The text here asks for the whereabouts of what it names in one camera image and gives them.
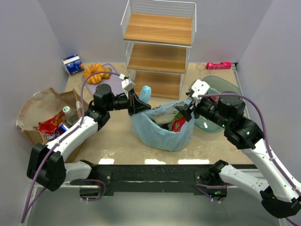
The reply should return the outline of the blue white milk carton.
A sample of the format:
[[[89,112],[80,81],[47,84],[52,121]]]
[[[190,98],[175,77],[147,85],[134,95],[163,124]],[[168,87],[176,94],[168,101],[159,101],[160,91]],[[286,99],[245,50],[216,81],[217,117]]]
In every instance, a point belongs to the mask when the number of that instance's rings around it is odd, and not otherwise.
[[[66,57],[62,60],[62,62],[69,75],[73,75],[84,70],[84,65],[78,54]]]

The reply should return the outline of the lavender cutting board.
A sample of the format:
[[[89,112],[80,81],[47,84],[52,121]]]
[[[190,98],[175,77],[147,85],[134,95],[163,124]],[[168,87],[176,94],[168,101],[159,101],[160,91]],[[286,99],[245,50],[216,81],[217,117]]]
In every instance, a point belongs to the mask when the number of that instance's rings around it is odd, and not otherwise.
[[[84,75],[82,76],[82,81],[85,81],[85,76],[86,75],[90,75],[94,72],[97,72],[97,71],[100,71],[100,69],[104,69],[105,71],[112,71],[114,73],[117,73],[117,71],[113,68],[113,66],[111,64],[104,64],[104,65],[101,65],[99,63],[96,63],[96,64],[91,64],[89,65],[85,71],[84,71]],[[110,85],[111,87],[111,91],[113,92],[114,95],[117,95],[117,94],[121,94],[124,92],[123,88],[122,88],[122,79],[119,78],[119,76],[117,75],[109,75],[110,78],[108,79],[105,79],[105,78],[102,78],[102,80],[99,82],[99,83],[86,83],[85,84],[85,87],[89,90],[90,94],[93,95],[96,91],[96,88],[98,85],[101,85],[101,84],[108,84]]]

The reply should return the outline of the pink box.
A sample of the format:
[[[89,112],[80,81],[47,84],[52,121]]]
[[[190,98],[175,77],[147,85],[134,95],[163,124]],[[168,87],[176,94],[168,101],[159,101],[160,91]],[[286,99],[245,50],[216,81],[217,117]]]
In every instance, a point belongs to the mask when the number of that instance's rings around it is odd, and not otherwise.
[[[226,62],[220,62],[220,63],[213,63],[208,62],[206,65],[207,70],[227,70],[232,67],[232,62],[226,61]]]

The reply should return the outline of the green label water bottle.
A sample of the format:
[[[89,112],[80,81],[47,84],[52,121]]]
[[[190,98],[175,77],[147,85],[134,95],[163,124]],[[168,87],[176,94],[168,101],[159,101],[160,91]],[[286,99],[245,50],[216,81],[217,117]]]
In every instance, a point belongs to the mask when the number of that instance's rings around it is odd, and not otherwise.
[[[73,126],[77,120],[78,115],[77,112],[71,109],[69,106],[63,107],[63,113],[64,113],[64,120],[71,126]]]

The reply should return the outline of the light blue plastic bag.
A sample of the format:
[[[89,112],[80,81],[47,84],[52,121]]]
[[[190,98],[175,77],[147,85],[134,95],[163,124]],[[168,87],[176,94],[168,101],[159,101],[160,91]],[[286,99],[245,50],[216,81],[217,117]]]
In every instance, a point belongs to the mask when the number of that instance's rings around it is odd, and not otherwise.
[[[153,148],[178,151],[183,149],[191,140],[194,127],[194,119],[185,122],[180,132],[172,131],[172,123],[157,125],[156,116],[174,114],[175,120],[182,118],[182,114],[175,108],[188,104],[189,100],[179,100],[156,106],[150,110],[134,114],[130,117],[132,132],[144,144]]]

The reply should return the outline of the clear green food container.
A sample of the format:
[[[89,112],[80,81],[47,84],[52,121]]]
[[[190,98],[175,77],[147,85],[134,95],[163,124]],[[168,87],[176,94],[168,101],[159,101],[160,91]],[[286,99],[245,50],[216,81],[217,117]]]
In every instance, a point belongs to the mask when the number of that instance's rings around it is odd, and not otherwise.
[[[205,77],[202,81],[206,82],[210,86],[208,94],[224,93],[226,91],[242,94],[241,90],[237,86],[217,76],[210,75]],[[194,125],[206,132],[211,133],[216,133],[223,130],[222,127],[216,125],[215,123],[207,120],[202,116],[195,120]]]

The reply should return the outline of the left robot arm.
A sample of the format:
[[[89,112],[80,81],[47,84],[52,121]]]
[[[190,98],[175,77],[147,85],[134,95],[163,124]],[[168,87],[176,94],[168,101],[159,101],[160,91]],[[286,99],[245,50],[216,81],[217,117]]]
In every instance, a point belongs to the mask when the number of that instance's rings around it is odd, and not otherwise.
[[[139,100],[133,89],[116,96],[110,85],[97,86],[93,104],[77,123],[59,138],[46,145],[38,143],[32,148],[27,177],[50,191],[57,190],[64,182],[89,178],[93,164],[87,161],[65,163],[69,155],[107,123],[111,111],[126,109],[132,116],[150,108],[149,104]]]

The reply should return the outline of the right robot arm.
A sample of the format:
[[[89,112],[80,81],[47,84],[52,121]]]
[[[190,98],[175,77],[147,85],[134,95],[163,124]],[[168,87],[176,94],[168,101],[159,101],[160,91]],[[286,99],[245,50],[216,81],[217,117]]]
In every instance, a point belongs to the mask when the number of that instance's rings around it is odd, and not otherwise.
[[[216,182],[236,186],[258,199],[264,209],[276,218],[288,218],[301,210],[301,184],[288,172],[272,151],[265,125],[244,116],[245,101],[252,101],[240,94],[224,92],[198,95],[198,100],[176,109],[186,121],[202,116],[224,129],[224,136],[241,150],[261,172],[264,179],[257,179],[219,160],[208,171],[207,187]]]

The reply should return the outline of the white radish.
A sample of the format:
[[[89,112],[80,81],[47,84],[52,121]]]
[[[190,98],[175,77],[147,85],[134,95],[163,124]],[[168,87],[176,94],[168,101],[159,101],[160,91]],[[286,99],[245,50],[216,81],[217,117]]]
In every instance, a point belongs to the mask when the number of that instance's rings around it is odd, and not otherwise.
[[[156,116],[154,118],[154,121],[157,125],[170,124],[175,121],[175,115],[165,114],[165,115]]]

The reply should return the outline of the red grape bunch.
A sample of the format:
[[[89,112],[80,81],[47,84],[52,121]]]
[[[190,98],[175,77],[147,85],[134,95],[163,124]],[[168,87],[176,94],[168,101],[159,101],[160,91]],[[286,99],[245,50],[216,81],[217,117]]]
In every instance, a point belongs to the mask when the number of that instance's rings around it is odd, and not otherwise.
[[[219,97],[211,97],[211,99],[217,104],[219,102]]]

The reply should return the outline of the red bull can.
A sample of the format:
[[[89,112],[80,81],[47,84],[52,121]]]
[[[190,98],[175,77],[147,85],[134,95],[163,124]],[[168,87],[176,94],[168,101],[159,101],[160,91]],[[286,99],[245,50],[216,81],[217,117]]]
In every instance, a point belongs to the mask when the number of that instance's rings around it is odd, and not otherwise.
[[[62,122],[58,125],[57,130],[58,130],[59,134],[62,135],[67,130],[69,130],[70,127],[71,127],[70,124],[68,124],[67,122]]]

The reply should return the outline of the black base frame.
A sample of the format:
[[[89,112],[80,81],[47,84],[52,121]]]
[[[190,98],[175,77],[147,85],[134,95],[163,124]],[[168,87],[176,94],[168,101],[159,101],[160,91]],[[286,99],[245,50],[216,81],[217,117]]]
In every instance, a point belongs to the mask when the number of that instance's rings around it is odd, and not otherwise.
[[[130,193],[193,193],[221,200],[233,183],[223,181],[218,172],[225,162],[201,165],[94,165],[87,179],[71,181],[81,186],[82,198],[95,198],[96,189],[106,196]]]

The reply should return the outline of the red dragon fruit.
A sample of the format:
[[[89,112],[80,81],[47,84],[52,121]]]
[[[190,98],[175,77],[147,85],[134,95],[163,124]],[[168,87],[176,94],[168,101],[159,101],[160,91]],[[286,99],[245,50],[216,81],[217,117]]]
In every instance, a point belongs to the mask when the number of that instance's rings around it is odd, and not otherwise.
[[[180,132],[183,125],[185,124],[185,122],[186,122],[186,119],[184,117],[175,120],[172,124],[172,131]]]

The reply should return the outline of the red candy bag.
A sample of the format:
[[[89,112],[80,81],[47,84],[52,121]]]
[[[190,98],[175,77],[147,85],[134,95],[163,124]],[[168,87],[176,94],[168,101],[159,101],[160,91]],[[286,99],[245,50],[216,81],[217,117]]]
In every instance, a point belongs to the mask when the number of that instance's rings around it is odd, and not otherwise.
[[[39,122],[38,130],[46,138],[46,141],[52,141],[60,136],[57,127],[64,122],[64,113],[60,111],[47,121]]]

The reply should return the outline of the brown paper grocery bag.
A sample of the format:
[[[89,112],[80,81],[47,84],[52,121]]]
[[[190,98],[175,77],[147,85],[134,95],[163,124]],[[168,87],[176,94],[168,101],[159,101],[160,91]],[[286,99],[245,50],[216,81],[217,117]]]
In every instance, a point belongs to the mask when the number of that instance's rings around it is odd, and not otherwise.
[[[57,93],[53,88],[37,92],[23,105],[17,120],[16,127],[28,138],[32,145],[46,144],[46,138],[38,130],[39,122],[44,122],[69,106],[82,116],[80,95],[75,91]]]

